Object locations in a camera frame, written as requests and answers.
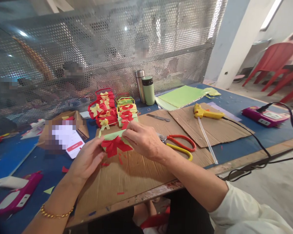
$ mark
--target perforated metal sheet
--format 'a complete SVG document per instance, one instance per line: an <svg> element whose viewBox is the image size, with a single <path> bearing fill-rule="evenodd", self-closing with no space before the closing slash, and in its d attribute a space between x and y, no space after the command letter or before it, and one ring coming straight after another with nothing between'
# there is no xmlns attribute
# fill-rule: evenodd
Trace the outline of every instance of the perforated metal sheet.
<svg viewBox="0 0 293 234"><path fill-rule="evenodd" d="M155 93L202 82L225 4L132 0L0 23L0 117L86 111L106 87L137 98L139 69Z"/></svg>

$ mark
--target blue table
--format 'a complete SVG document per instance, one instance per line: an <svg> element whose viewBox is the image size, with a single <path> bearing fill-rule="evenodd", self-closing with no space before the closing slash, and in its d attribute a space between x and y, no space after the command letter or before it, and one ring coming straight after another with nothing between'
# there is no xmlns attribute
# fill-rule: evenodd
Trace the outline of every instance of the blue table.
<svg viewBox="0 0 293 234"><path fill-rule="evenodd" d="M197 88L210 87L205 84L193 84L192 86ZM203 97L197 102L208 103L212 101L242 119L241 123L252 129L262 144L268 148L268 150L271 150L272 154L280 153L288 149L293 149L293 129L291 127L290 121L286 121L282 128L265 128L241 115L241 110L244 108L250 106L263 106L263 102L237 95L229 91L221 89L217 90L221 93L221 96L215 97L213 99ZM157 105L148 107L139 102L137 102L137 107L141 114L146 114L148 112L158 110ZM286 112L284 109L274 106L271 106L270 110L278 113ZM87 120L90 139L95 137L97 129L95 125L93 126L91 124L92 122L93 120ZM27 149L31 149L36 142L37 140L33 139L27 141L25 145ZM13 140L4 141L1 144L4 145L6 149L14 150L15 152L19 152L21 150ZM213 150L217 155L217 159L220 165L210 165L206 167L206 169L210 169L216 174L223 173L225 171L231 170L232 168L241 167L265 158L264 154L257 153L260 150L260 147L251 136L236 140L234 142L216 145L213 147ZM23 210L16 213L8 220L0 218L0 232L21 233L36 215L41 205L49 198L49 195L43 191L51 188L52 186L56 186L64 176L64 173L62 173L62 167L65 166L66 168L69 168L71 163L72 160L68 155L46 155L43 149L36 147L13 175L17 177L23 177L27 174L41 170L44 176ZM179 183L173 183L173 186L170 186L168 191L174 190L180 186L181 185ZM89 219L87 220L74 220L74 218L71 218L68 223L68 227L91 220L97 216L104 215L107 212L131 206L139 202L143 202L146 199L152 199L153 197L157 197L163 193L160 192L159 194L157 191L160 190L152 189L152 191L114 204L108 209L109 211L97 211L96 216L90 215ZM0 202L7 194L8 191L0 190Z"/></svg>

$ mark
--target concrete floor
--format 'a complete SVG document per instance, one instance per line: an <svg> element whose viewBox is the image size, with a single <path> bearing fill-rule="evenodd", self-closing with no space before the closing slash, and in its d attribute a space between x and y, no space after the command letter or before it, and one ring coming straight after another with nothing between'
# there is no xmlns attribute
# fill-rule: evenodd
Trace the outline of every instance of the concrete floor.
<svg viewBox="0 0 293 234"><path fill-rule="evenodd" d="M292 84L268 97L267 94L274 86L266 92L261 92L263 85L253 84L254 81L251 80L245 87L242 87L243 82L232 84L229 90L266 102L280 101L284 95L293 90ZM293 100L287 104L293 108ZM279 159L290 157L293 157L293 151ZM251 175L232 184L251 194L260 204L269 205L293 228L293 160L269 164L266 168L255 170Z"/></svg>

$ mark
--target green thermos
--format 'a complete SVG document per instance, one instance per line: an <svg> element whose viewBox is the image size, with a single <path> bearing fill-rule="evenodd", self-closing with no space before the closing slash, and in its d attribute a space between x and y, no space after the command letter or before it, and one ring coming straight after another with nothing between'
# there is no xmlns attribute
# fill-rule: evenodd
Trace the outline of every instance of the green thermos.
<svg viewBox="0 0 293 234"><path fill-rule="evenodd" d="M143 92L146 104L152 106L155 103L153 77L145 76L142 78Z"/></svg>

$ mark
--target person's left hand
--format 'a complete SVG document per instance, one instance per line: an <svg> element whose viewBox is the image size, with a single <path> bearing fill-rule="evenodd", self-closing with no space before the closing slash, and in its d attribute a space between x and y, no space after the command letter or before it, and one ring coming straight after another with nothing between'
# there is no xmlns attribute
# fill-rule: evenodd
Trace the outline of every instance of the person's left hand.
<svg viewBox="0 0 293 234"><path fill-rule="evenodd" d="M68 173L72 175L74 179L78 181L86 182L86 180L92 175L97 166L100 164L106 153L101 147L101 143L104 141L104 137L94 138L87 142L78 153L77 157L73 161Z"/></svg>

